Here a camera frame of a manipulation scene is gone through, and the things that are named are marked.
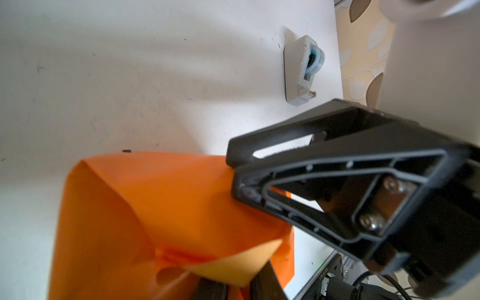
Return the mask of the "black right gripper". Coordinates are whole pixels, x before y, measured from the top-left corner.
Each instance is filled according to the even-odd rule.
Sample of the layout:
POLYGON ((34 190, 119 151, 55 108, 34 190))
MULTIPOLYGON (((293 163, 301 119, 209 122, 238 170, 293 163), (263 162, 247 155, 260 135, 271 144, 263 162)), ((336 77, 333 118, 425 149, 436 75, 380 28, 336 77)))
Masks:
POLYGON ((360 109, 319 128, 319 234, 372 271, 404 269, 421 296, 452 295, 479 274, 475 148, 360 109))

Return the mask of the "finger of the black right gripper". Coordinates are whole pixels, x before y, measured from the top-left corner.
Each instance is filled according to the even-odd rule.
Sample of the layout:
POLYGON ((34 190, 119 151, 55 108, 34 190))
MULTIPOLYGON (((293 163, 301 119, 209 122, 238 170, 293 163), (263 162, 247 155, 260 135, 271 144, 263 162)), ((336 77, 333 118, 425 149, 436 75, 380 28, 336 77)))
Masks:
POLYGON ((370 259, 450 177, 442 149, 306 147, 236 167, 232 196, 357 259, 370 259))
POLYGON ((334 99, 286 121, 230 139, 226 164, 235 169, 254 161, 254 152, 325 131, 332 140, 379 123, 376 111, 334 99))

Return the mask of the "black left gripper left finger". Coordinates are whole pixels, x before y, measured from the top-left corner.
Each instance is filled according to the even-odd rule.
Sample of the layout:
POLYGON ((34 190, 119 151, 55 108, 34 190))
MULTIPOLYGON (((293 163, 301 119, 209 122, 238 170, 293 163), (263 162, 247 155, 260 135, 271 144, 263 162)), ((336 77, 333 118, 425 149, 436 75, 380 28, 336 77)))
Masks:
POLYGON ((227 284, 202 277, 189 300, 227 300, 228 292, 227 284))

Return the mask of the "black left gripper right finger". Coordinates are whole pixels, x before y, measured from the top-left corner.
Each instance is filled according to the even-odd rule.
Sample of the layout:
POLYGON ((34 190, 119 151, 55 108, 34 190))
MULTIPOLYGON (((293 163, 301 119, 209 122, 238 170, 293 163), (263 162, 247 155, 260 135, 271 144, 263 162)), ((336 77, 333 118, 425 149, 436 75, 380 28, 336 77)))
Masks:
POLYGON ((249 285, 250 300, 288 300, 278 281, 273 265, 268 261, 249 285))

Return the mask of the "orange wrapping paper sheet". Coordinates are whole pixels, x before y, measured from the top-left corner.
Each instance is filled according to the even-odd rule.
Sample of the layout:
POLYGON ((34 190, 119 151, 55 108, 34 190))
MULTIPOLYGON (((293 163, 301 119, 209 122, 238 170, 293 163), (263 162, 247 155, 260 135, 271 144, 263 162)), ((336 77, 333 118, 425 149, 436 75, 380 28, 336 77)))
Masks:
POLYGON ((202 277, 240 300, 271 263, 295 274, 293 228, 231 196, 222 156, 132 152, 77 163, 62 195, 51 300, 187 300, 202 277))

